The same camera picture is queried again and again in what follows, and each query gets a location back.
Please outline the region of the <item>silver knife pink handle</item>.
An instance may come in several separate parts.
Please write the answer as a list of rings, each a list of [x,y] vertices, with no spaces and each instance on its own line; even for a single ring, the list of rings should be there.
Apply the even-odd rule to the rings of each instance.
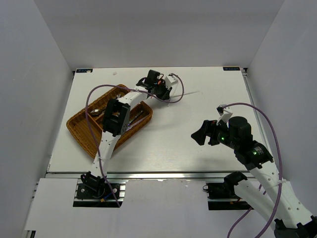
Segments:
[[[137,122],[131,124],[130,126],[128,126],[127,131],[131,130],[133,127],[137,126],[138,124],[142,123],[143,121],[146,121],[148,118],[144,117],[140,120],[138,120]]]

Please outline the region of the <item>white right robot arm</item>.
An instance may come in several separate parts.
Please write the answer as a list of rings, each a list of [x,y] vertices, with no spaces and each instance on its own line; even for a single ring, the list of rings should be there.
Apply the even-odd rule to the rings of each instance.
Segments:
[[[245,200],[267,222],[275,223],[277,238],[315,238],[317,218],[296,197],[290,182],[279,178],[276,163],[267,148],[255,141],[251,125],[244,117],[223,120],[205,120],[201,128],[191,135],[199,145],[223,144],[233,149],[237,160],[258,180],[266,191],[264,196],[255,189],[241,172],[224,178],[224,193],[231,198]]]

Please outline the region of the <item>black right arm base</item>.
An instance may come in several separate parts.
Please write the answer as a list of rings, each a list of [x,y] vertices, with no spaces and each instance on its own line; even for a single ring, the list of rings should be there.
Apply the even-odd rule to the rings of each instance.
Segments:
[[[203,186],[208,196],[210,211],[248,210],[251,206],[234,192],[238,182],[248,178],[239,171],[227,175],[223,182],[209,182]]]

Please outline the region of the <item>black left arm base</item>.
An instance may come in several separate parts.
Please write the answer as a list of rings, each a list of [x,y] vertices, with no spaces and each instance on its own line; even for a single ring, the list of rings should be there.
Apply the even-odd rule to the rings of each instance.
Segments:
[[[125,184],[107,183],[103,177],[90,172],[82,174],[77,183],[73,207],[119,208],[124,199]]]

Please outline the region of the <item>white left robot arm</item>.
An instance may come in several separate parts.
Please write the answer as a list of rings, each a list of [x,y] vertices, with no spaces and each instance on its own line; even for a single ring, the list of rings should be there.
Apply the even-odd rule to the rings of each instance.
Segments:
[[[149,97],[169,103],[173,85],[178,83],[179,80],[172,75],[161,77],[161,73],[150,70],[147,77],[140,79],[133,89],[117,86],[128,93],[119,99],[110,99],[107,103],[101,141],[96,143],[97,152],[91,167],[92,175],[102,178],[107,175],[107,166],[115,145],[129,127],[131,110]]]

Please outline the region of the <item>brown wicker divided tray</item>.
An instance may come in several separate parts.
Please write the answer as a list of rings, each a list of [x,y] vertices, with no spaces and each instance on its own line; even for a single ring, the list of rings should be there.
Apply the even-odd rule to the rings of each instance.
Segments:
[[[127,93],[128,90],[112,88],[90,103],[88,105],[88,111],[90,112],[93,109],[103,109],[107,106],[109,99],[114,99],[118,95],[125,96]],[[152,119],[153,110],[145,102],[139,103],[130,111],[130,119],[141,110],[143,110],[143,113],[133,123],[144,117],[148,119],[133,127],[131,130],[126,131],[117,141],[114,147],[115,149],[141,130]],[[99,144],[103,130],[103,115],[97,117],[89,115],[88,118],[86,118],[85,109],[82,109],[67,121],[66,127],[82,149],[91,158],[94,158],[97,154],[97,146],[93,140],[93,136],[96,137],[97,143]]]

